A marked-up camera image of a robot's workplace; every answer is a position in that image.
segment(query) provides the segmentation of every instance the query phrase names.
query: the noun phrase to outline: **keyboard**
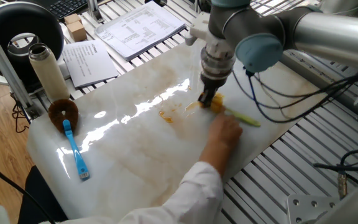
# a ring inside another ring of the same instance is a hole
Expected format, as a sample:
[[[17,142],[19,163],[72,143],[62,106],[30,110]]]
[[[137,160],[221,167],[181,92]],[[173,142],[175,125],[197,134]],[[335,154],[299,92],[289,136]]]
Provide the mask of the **keyboard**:
[[[61,0],[49,5],[47,9],[59,20],[62,20],[87,5],[87,3],[87,0]]]

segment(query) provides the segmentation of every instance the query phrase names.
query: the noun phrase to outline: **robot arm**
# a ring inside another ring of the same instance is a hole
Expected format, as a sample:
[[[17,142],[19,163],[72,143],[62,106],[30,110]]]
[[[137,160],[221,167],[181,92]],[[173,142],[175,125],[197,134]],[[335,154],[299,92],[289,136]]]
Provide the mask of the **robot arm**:
[[[206,41],[199,97],[205,107],[230,75],[234,55],[250,73],[273,66],[288,49],[358,67],[358,18],[323,14],[314,6],[259,17],[249,3],[212,0],[211,14],[201,13],[190,29],[188,45]]]

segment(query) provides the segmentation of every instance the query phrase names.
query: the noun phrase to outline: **paper document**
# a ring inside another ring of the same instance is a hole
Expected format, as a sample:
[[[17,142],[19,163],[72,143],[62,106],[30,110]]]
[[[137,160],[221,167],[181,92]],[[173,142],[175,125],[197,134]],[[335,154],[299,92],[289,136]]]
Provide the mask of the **paper document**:
[[[185,27],[184,22],[150,1],[99,26],[95,33],[126,60],[131,60]]]
[[[99,83],[119,75],[100,40],[65,45],[63,56],[75,87]]]

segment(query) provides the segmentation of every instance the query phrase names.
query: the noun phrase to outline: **person's arm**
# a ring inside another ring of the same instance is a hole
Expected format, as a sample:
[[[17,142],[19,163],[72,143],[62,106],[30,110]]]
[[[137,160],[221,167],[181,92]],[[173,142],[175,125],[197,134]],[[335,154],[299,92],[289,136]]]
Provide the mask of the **person's arm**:
[[[134,210],[119,224],[212,223],[223,199],[221,177],[241,134],[239,123],[222,111],[209,128],[199,162],[186,173],[178,190],[161,207]]]

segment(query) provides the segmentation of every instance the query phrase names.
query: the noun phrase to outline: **green handle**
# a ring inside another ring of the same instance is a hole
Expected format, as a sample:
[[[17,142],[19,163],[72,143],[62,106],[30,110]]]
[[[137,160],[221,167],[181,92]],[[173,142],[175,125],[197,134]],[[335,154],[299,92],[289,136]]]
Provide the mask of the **green handle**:
[[[226,111],[230,112],[231,114],[233,114],[237,119],[240,119],[241,121],[249,124],[249,125],[253,125],[255,127],[260,127],[260,123],[259,121],[255,120],[254,118],[251,118],[250,116],[244,115],[242,113],[236,112],[232,109],[226,108]]]

